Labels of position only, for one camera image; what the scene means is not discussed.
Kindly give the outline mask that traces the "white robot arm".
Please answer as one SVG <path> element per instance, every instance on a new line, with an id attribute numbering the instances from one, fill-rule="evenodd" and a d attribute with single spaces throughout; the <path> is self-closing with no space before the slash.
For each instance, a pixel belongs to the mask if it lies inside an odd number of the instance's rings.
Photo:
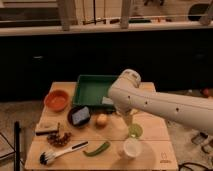
<path id="1" fill-rule="evenodd" d="M 140 84 L 141 76 L 125 69 L 108 89 L 108 97 L 123 116 L 137 109 L 213 135 L 213 100 L 145 91 Z"/>

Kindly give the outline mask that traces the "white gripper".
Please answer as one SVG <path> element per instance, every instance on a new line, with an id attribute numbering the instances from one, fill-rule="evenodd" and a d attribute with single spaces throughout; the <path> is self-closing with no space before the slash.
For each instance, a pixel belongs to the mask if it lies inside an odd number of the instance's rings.
<path id="1" fill-rule="evenodd" d="M 121 117 L 122 117 L 122 119 L 124 120 L 124 122 L 127 126 L 133 124 L 134 116 L 135 116 L 135 113 L 121 114 Z"/>

